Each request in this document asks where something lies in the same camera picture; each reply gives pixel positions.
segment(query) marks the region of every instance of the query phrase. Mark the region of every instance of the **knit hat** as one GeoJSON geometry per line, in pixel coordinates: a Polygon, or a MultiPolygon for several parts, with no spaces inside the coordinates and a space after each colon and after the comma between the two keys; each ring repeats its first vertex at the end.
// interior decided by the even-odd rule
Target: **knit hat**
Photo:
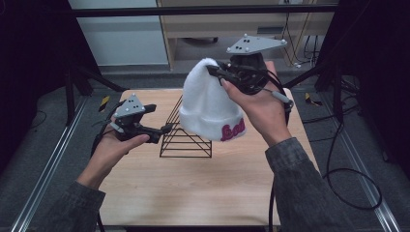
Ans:
{"type": "Polygon", "coordinates": [[[228,97],[220,81],[208,74],[207,65],[218,64],[210,58],[201,60],[184,83],[181,126],[213,141],[240,137],[246,132],[242,109],[228,97]]]}

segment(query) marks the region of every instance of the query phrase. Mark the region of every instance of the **wooden table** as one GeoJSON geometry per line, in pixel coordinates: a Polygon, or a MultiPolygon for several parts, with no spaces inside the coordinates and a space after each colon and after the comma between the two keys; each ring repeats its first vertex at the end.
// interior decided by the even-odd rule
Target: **wooden table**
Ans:
{"type": "MultiPolygon", "coordinates": [[[[141,124],[160,128],[182,90],[126,91],[122,98],[131,93],[143,104],[157,105],[141,124]]],[[[102,222],[122,226],[267,225],[274,175],[264,154],[267,145],[248,118],[245,122],[244,136],[212,143],[211,159],[160,158],[161,143],[130,151],[102,184],[106,192],[102,222]]],[[[289,129],[316,163],[296,106],[289,129]]],[[[276,209],[274,224],[279,224],[276,209]]]]}

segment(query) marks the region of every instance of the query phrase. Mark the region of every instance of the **black wire pyramid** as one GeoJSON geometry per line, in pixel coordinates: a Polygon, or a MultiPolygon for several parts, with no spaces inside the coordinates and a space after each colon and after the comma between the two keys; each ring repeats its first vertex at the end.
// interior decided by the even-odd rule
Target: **black wire pyramid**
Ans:
{"type": "Polygon", "coordinates": [[[171,132],[162,136],[160,158],[211,158],[212,141],[187,132],[181,127],[179,118],[181,102],[182,96],[166,120],[167,124],[173,126],[171,132]],[[175,152],[168,155],[167,151],[178,151],[178,155],[175,155],[175,152]]]}

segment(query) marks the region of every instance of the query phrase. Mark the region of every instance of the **metal bracket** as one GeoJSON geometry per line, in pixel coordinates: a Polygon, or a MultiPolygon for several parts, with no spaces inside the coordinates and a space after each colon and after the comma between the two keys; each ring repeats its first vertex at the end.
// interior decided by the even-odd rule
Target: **metal bracket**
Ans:
{"type": "Polygon", "coordinates": [[[274,40],[253,37],[245,34],[239,41],[226,49],[226,53],[233,55],[251,55],[263,50],[277,49],[287,46],[286,40],[274,40]]]}
{"type": "Polygon", "coordinates": [[[123,105],[118,109],[118,111],[114,114],[115,118],[123,118],[137,113],[145,112],[145,107],[139,101],[138,97],[135,93],[133,93],[126,101],[124,101],[123,105]]]}

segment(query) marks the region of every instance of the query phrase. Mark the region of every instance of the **metal rail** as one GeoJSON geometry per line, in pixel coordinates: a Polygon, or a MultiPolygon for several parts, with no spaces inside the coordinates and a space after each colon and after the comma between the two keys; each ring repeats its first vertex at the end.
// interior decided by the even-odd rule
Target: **metal rail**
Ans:
{"type": "Polygon", "coordinates": [[[12,226],[12,232],[23,232],[28,228],[33,215],[36,213],[36,210],[43,199],[48,184],[50,183],[54,172],[57,169],[58,163],[63,157],[64,151],[66,150],[67,145],[69,144],[69,141],[73,136],[73,132],[78,125],[78,121],[84,111],[84,106],[87,102],[87,99],[87,97],[81,97],[80,102],[76,108],[75,117],[73,118],[72,123],[64,129],[60,140],[54,148],[54,151],[51,154],[51,157],[48,160],[48,163],[39,178],[39,181],[36,183],[36,186],[31,192],[30,197],[26,201],[23,209],[15,220],[15,223],[12,226]]]}
{"type": "Polygon", "coordinates": [[[119,9],[74,9],[71,11],[43,10],[47,15],[71,15],[75,17],[148,16],[148,15],[228,15],[267,13],[326,13],[352,11],[355,6],[338,4],[301,5],[250,5],[250,6],[200,6],[119,9]]]}
{"type": "MultiPolygon", "coordinates": [[[[324,105],[327,107],[329,112],[332,111],[332,100],[330,97],[326,94],[320,94],[324,105]]],[[[338,120],[333,118],[335,126],[337,127],[338,125],[338,120]]],[[[365,164],[363,163],[362,159],[360,158],[360,155],[358,151],[355,148],[355,145],[353,141],[350,139],[350,136],[346,130],[342,130],[340,133],[340,138],[343,147],[346,150],[347,157],[350,160],[350,163],[352,164],[353,168],[366,174],[368,177],[371,178],[371,175],[369,171],[367,170],[365,164]]],[[[372,185],[369,181],[366,180],[364,177],[359,177],[360,182],[362,184],[362,188],[366,193],[367,199],[370,202],[371,205],[375,205],[377,203],[377,199],[379,198],[377,189],[374,185],[372,185]]],[[[395,216],[393,215],[392,211],[390,210],[388,204],[386,201],[383,199],[381,205],[374,210],[374,213],[376,214],[377,218],[380,221],[380,224],[382,225],[383,229],[386,232],[399,232],[401,231],[399,225],[397,224],[397,221],[395,220],[395,216]]]]}

